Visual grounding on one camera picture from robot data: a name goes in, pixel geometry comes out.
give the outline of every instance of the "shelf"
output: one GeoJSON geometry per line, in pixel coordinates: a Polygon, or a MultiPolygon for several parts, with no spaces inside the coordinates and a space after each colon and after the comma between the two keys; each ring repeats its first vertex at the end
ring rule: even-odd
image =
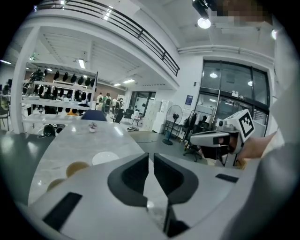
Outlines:
{"type": "Polygon", "coordinates": [[[53,107],[63,107],[63,108],[72,108],[77,110],[89,110],[90,107],[79,106],[82,102],[63,102],[58,100],[49,100],[49,99],[26,99],[21,100],[22,103],[25,104],[35,104],[35,105],[45,105],[45,106],[53,106],[53,107]]]}
{"type": "Polygon", "coordinates": [[[74,90],[80,90],[80,91],[85,91],[85,92],[93,92],[92,89],[86,89],[82,85],[72,84],[72,83],[61,84],[61,83],[56,83],[56,82],[40,82],[40,81],[35,81],[34,83],[48,85],[48,86],[55,86],[55,87],[59,87],[59,88],[63,88],[63,89],[74,89],[74,90]]]}
{"type": "Polygon", "coordinates": [[[80,120],[81,116],[55,115],[55,114],[31,114],[23,119],[26,123],[43,123],[43,124],[69,124],[73,121],[80,120]]]}

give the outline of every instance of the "metal frame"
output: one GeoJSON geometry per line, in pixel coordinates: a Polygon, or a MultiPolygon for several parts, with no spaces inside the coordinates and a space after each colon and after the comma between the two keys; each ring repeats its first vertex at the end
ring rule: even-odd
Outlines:
{"type": "Polygon", "coordinates": [[[217,109],[218,109],[219,99],[221,97],[225,97],[225,98],[228,98],[228,99],[231,99],[231,100],[237,100],[237,101],[240,101],[240,102],[243,102],[243,103],[246,103],[246,104],[252,106],[252,111],[251,111],[252,117],[254,115],[254,110],[258,110],[258,111],[266,114],[267,119],[265,121],[265,125],[267,126],[268,122],[269,122],[269,106],[270,106],[270,86],[269,86],[269,79],[268,79],[267,73],[263,72],[259,69],[249,67],[249,66],[246,66],[246,65],[242,65],[242,64],[239,64],[239,63],[232,63],[232,62],[227,62],[227,61],[215,61],[215,60],[205,60],[204,63],[203,63],[203,71],[204,71],[204,68],[205,68],[205,64],[206,63],[211,63],[211,62],[220,64],[219,89],[204,88],[204,87],[201,87],[201,85],[200,85],[198,98],[197,98],[197,103],[199,101],[200,94],[217,97],[218,101],[217,101],[216,109],[215,109],[215,112],[214,112],[214,118],[215,118],[216,112],[217,112],[217,109]],[[251,81],[252,81],[252,98],[245,97],[245,99],[240,99],[238,97],[233,97],[230,92],[221,90],[221,74],[222,74],[222,64],[223,63],[250,69],[251,81]],[[255,80],[254,80],[253,71],[263,73],[265,75],[266,86],[267,86],[267,104],[263,104],[263,103],[255,100],[255,91],[254,91],[255,80]]]}
{"type": "Polygon", "coordinates": [[[42,1],[37,6],[37,10],[45,10],[45,9],[70,10],[82,14],[87,14],[99,18],[101,20],[105,16],[107,9],[110,9],[111,12],[108,19],[105,20],[106,22],[111,23],[112,25],[115,25],[118,28],[121,28],[128,34],[138,39],[145,46],[147,46],[167,65],[167,67],[172,71],[172,73],[175,76],[177,76],[180,70],[180,67],[177,65],[177,63],[172,58],[172,56],[168,53],[168,51],[145,28],[143,28],[137,22],[135,22],[134,20],[132,20],[131,18],[129,18],[128,16],[124,15],[123,13],[119,12],[114,8],[110,8],[109,6],[94,0],[81,0],[81,2],[75,0],[68,0],[66,1],[64,6],[61,6],[60,1],[45,0],[42,1]],[[73,5],[71,4],[72,2],[84,6],[88,6],[89,8],[73,5]],[[81,9],[88,10],[90,12],[89,13],[84,12],[81,11],[81,9]]]}

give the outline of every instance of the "railing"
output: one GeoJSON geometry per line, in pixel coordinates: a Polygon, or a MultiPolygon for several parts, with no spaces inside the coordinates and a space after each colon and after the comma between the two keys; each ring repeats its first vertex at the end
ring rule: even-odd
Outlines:
{"type": "Polygon", "coordinates": [[[144,29],[131,18],[110,6],[94,0],[45,0],[40,3],[36,9],[60,9],[62,11],[75,11],[99,18],[102,21],[107,21],[141,41],[150,50],[152,50],[176,76],[180,70],[179,66],[166,51],[166,49],[146,29],[144,29]]]}

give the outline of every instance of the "white table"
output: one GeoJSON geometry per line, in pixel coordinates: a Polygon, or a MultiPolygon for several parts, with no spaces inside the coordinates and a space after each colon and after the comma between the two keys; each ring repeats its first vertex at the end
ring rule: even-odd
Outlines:
{"type": "Polygon", "coordinates": [[[58,178],[67,178],[67,167],[77,161],[92,166],[93,157],[104,151],[112,152],[119,158],[144,153],[120,124],[93,121],[98,126],[95,133],[89,132],[90,120],[74,121],[55,137],[41,158],[34,174],[28,204],[43,195],[49,184],[58,178]]]}

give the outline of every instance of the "poster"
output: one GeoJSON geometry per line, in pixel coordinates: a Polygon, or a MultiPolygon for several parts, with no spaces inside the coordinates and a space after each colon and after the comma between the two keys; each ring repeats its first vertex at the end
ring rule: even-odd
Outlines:
{"type": "Polygon", "coordinates": [[[192,101],[193,101],[193,96],[192,95],[187,95],[187,99],[186,99],[186,105],[192,105],[192,101]]]}

